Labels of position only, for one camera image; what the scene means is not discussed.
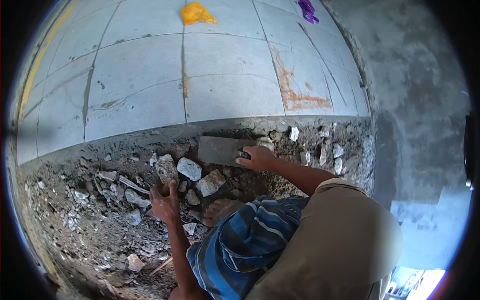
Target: blue striped sarong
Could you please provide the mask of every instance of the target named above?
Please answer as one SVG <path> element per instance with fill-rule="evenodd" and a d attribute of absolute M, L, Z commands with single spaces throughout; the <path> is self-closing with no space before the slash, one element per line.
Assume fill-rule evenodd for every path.
<path fill-rule="evenodd" d="M 309 199 L 261 196 L 224 217 L 187 251 L 200 286 L 216 300 L 245 298 L 282 254 Z"/>

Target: trowel blade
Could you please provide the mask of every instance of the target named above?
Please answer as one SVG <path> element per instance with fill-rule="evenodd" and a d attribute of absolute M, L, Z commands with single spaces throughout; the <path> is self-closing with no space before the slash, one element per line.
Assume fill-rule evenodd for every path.
<path fill-rule="evenodd" d="M 240 157 L 240 151 L 244 146 L 256 145 L 257 142 L 252 140 L 201 136 L 198 145 L 198 159 L 205 163 L 243 168 L 243 166 L 235 162 L 235 159 Z"/>

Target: purple cloth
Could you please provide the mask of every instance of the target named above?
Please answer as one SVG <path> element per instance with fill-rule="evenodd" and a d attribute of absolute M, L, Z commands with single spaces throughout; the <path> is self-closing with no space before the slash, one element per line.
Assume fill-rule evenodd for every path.
<path fill-rule="evenodd" d="M 312 24 L 317 24 L 318 18 L 313 15 L 315 13 L 315 8 L 312 6 L 312 3 L 308 0 L 299 0 L 297 3 L 301 7 L 305 20 Z"/>

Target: hand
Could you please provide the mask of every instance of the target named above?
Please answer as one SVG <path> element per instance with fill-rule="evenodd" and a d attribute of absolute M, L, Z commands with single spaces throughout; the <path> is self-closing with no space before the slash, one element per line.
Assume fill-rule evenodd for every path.
<path fill-rule="evenodd" d="M 164 197 L 160 194 L 160 185 L 150 189 L 148 197 L 152 202 L 153 214 L 167 226 L 180 220 L 180 203 L 177 195 L 176 180 L 170 181 L 170 195 Z"/>
<path fill-rule="evenodd" d="M 270 149 L 264 146 L 245 146 L 243 151 L 250 154 L 251 159 L 239 157 L 235 162 L 257 172 L 269 171 L 271 165 L 278 159 Z"/>

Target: wooden stick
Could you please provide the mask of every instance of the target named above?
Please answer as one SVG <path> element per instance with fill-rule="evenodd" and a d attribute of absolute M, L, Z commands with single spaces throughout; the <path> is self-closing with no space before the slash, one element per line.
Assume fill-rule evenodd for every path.
<path fill-rule="evenodd" d="M 144 194 L 148 194 L 148 191 L 146 189 L 142 189 L 141 187 L 139 187 L 138 185 L 136 185 L 135 183 L 131 182 L 130 180 L 128 180 L 126 177 L 120 175 L 119 177 L 119 181 L 121 183 L 124 183 L 126 186 L 129 186 L 131 187 L 132 189 L 136 189 L 137 191 L 139 192 L 142 192 Z"/>
<path fill-rule="evenodd" d="M 155 274 L 158 270 L 160 270 L 161 268 L 163 268 L 164 266 L 166 266 L 169 262 L 171 262 L 173 259 L 173 256 L 169 257 L 163 264 L 161 264 L 160 266 L 158 266 L 155 270 L 153 270 L 149 276 Z"/>

